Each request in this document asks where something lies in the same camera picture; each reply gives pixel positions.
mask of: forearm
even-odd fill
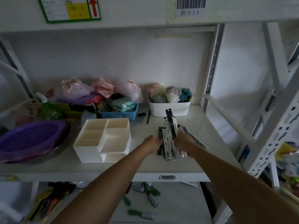
[[[298,222],[298,213],[266,184],[194,143],[186,146],[241,223]]]
[[[91,182],[53,223],[108,223],[146,156],[138,146]]]

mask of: left arm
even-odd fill
[[[92,181],[52,224],[108,223],[144,158],[160,145],[156,136],[144,139],[141,145]]]

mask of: shelf label sticker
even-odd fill
[[[98,0],[39,0],[47,23],[101,20]]]
[[[207,0],[177,0],[176,17],[200,15],[207,6]]]
[[[160,175],[159,179],[162,179],[162,180],[174,180],[174,179],[176,179],[176,177],[174,175]]]

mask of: red arrow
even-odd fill
[[[89,0],[89,4],[92,6],[92,11],[94,12],[94,17],[97,17],[97,9],[95,5],[97,4],[96,0]]]

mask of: green bordered sign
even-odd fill
[[[47,23],[101,20],[98,0],[39,0]]]

